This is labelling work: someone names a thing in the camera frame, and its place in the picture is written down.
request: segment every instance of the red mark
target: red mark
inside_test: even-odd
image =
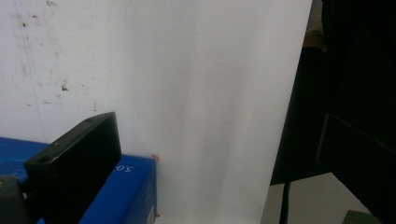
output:
[[[156,161],[160,161],[160,157],[156,154],[151,154],[151,158],[155,159]]]

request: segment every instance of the blue cardboard box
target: blue cardboard box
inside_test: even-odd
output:
[[[0,138],[0,175],[15,175],[20,181],[25,180],[23,163],[45,146]],[[156,214],[156,161],[122,155],[79,223],[153,224]]]

